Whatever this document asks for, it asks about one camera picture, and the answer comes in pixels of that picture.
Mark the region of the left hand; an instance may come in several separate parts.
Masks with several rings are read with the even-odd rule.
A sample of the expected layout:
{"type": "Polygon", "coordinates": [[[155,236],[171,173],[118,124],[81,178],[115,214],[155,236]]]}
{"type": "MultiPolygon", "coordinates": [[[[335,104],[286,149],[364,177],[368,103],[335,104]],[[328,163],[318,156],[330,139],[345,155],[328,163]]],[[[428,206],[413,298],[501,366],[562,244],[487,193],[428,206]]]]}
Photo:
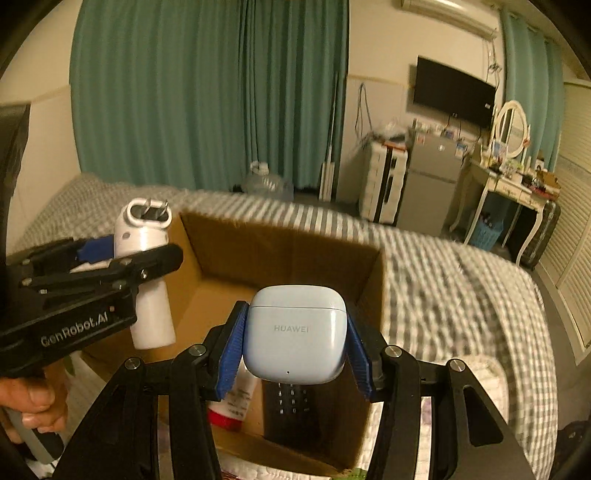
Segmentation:
{"type": "Polygon", "coordinates": [[[69,380],[63,360],[44,368],[44,378],[6,378],[0,381],[1,425],[9,440],[21,444],[18,434],[5,409],[22,415],[27,429],[41,433],[63,431],[67,424],[69,380]]]}

